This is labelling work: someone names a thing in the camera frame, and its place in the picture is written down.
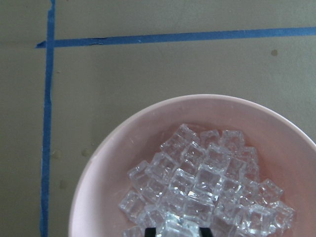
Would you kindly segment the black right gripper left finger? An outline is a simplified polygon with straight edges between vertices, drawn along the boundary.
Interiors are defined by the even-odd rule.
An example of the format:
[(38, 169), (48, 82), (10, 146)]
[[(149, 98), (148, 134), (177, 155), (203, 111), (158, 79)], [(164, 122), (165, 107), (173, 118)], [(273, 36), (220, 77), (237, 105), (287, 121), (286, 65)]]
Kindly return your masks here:
[(157, 236), (157, 229), (154, 227), (146, 228), (144, 237), (156, 237)]

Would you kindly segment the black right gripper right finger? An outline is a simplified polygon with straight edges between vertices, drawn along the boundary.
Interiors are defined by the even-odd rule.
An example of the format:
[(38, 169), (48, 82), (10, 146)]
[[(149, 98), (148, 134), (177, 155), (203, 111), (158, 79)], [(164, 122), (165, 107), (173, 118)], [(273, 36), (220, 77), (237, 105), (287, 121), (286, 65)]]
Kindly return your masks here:
[(214, 237), (210, 228), (199, 227), (199, 235), (200, 237)]

